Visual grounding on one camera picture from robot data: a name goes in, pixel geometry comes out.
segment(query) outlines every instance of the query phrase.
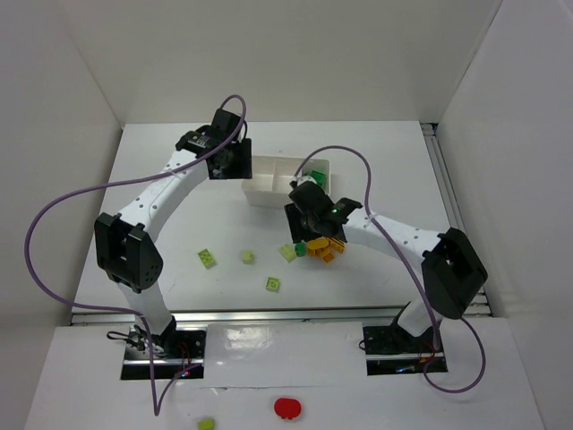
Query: white enclosure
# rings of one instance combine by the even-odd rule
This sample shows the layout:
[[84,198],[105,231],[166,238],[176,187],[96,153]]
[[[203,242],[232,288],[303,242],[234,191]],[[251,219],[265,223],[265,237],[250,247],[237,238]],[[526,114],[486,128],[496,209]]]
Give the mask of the white enclosure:
[[500,0],[58,3],[123,123],[204,121],[233,92],[252,121],[438,122]]
[[570,0],[504,1],[438,129],[548,429],[571,425],[572,12]]

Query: red object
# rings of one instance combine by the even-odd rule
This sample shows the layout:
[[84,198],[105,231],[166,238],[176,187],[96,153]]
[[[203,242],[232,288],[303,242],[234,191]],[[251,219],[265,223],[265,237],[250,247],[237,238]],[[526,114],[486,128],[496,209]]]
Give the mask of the red object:
[[301,415],[300,401],[281,397],[275,402],[275,413],[283,419],[293,419]]

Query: yellow block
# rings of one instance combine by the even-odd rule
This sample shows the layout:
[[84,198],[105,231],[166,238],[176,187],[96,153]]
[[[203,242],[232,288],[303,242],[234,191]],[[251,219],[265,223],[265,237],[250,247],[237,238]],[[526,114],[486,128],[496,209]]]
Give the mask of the yellow block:
[[329,244],[341,254],[344,253],[344,242],[342,242],[340,239],[329,237]]
[[311,257],[318,257],[319,254],[324,251],[325,248],[329,247],[329,240],[326,237],[321,237],[320,239],[311,240],[306,248],[308,249],[308,254]]
[[321,252],[321,259],[326,263],[331,262],[332,260],[334,260],[334,258],[335,256],[330,248],[326,248]]

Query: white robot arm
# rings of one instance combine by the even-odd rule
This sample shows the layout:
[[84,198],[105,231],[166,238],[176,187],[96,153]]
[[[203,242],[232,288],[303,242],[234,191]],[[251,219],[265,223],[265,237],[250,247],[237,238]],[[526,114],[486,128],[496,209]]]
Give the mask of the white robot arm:
[[[170,170],[172,166],[184,166],[194,158],[195,154],[187,150],[175,151],[163,171]],[[119,219],[132,226],[142,224],[143,231],[148,233],[155,243],[159,232],[185,197],[208,177],[207,161],[202,161],[182,172],[159,179],[151,183],[133,202],[121,209]],[[154,264],[151,264],[145,276],[151,275],[157,269]],[[146,316],[151,332],[154,335],[161,335],[172,322],[173,317],[165,306],[158,282],[155,281],[151,287],[139,293],[121,282],[117,282],[117,286],[124,293],[129,306]]]
[[[434,249],[441,241],[438,236],[439,232],[414,228],[376,213],[369,217],[366,210],[361,208],[354,210],[348,217],[348,222],[342,227],[346,241],[351,244],[365,245],[398,258],[386,237],[372,224],[372,217],[384,226],[413,268],[422,274],[423,254]],[[433,312],[436,321],[439,322],[443,316],[435,310]],[[420,297],[404,309],[398,318],[398,325],[415,338],[421,336],[432,325],[428,310]]]
[[[423,275],[424,298],[437,323],[444,317],[461,318],[487,280],[487,271],[460,230],[450,228],[444,234],[421,230],[378,214],[368,216],[361,203],[347,198],[334,203],[314,182],[294,181],[292,186],[289,198],[293,203],[285,206],[285,212],[294,243],[335,237],[398,258],[372,223],[375,218],[413,269]],[[432,327],[428,306],[419,297],[402,309],[391,327],[399,343],[415,343],[428,334]]]
[[[115,216],[102,213],[95,222],[98,266],[117,284],[130,307],[145,316],[154,342],[162,348],[175,333],[176,324],[159,289],[163,260],[155,242],[169,217],[205,179],[252,177],[251,140],[239,135],[243,123],[240,116],[218,109],[211,125],[181,138],[160,172],[163,177]],[[190,166],[219,145],[226,146]]]

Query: white tray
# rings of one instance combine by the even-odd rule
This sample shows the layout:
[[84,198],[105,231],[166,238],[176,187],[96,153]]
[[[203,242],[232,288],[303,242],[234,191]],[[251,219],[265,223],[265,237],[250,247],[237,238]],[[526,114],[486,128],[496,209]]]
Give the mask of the white tray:
[[[295,157],[252,157],[252,179],[245,179],[243,193],[251,206],[282,208],[290,203],[288,194],[293,190],[290,182],[304,159]],[[310,159],[303,168],[303,175],[312,170],[326,175],[324,192],[330,194],[330,162],[327,159]]]

